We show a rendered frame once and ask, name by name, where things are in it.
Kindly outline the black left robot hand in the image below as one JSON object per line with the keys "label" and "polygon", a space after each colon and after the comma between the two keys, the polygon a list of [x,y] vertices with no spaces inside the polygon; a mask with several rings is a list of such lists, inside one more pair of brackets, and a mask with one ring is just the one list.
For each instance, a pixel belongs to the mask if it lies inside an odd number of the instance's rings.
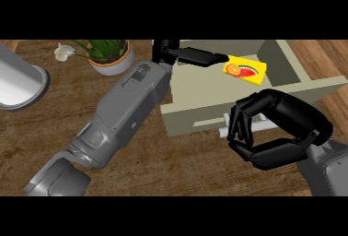
{"label": "black left robot hand", "polygon": [[181,62],[200,67],[225,63],[228,56],[221,53],[210,53],[200,49],[179,47],[178,40],[154,40],[151,44],[151,62],[174,65]]}

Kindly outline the grey cylindrical appliance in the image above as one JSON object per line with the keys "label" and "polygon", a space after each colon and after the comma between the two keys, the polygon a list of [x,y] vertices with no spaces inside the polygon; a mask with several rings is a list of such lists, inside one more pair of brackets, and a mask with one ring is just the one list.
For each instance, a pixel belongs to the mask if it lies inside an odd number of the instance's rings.
{"label": "grey cylindrical appliance", "polygon": [[48,86],[48,72],[0,43],[0,110],[13,112],[32,106]]}

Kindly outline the beige open drawer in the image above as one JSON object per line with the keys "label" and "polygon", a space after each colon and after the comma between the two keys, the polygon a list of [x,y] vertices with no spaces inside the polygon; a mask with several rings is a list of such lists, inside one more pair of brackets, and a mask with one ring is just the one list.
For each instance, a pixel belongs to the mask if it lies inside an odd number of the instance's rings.
{"label": "beige open drawer", "polygon": [[261,61],[266,64],[266,73],[255,86],[225,75],[221,64],[207,67],[174,64],[172,102],[160,107],[169,136],[224,127],[222,115],[234,102],[262,89],[277,89],[312,103],[348,84],[343,76],[309,78],[284,40],[182,40],[179,46]]}

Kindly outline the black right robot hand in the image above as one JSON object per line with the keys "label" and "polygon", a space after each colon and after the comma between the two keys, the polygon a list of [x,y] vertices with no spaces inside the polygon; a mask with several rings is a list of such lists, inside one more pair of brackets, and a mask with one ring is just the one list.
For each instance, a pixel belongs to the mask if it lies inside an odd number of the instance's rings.
{"label": "black right robot hand", "polygon": [[[262,113],[293,136],[253,146],[252,118]],[[275,89],[262,89],[240,99],[231,108],[228,146],[244,161],[262,171],[306,159],[306,149],[319,146],[333,133],[321,112],[300,99]]]}

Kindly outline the potted green plant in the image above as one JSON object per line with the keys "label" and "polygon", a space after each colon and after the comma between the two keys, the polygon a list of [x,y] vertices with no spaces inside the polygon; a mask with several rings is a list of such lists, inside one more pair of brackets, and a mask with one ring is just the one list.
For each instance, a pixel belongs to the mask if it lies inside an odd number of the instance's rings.
{"label": "potted green plant", "polygon": [[129,40],[72,40],[84,57],[103,76],[115,76],[131,67],[134,53]]}

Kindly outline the white flower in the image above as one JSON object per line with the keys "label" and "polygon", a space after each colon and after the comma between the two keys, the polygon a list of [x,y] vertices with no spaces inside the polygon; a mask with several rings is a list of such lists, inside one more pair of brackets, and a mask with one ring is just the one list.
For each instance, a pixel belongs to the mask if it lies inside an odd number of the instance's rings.
{"label": "white flower", "polygon": [[73,47],[64,44],[58,44],[54,50],[56,60],[64,62],[70,56],[78,56]]}

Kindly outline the yellow fruit print box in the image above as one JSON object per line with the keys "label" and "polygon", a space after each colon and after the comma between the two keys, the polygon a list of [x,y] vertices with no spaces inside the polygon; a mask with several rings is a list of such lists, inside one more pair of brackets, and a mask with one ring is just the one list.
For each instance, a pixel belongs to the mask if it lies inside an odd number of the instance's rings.
{"label": "yellow fruit print box", "polygon": [[266,73],[266,64],[230,55],[222,66],[222,73],[259,86]]}

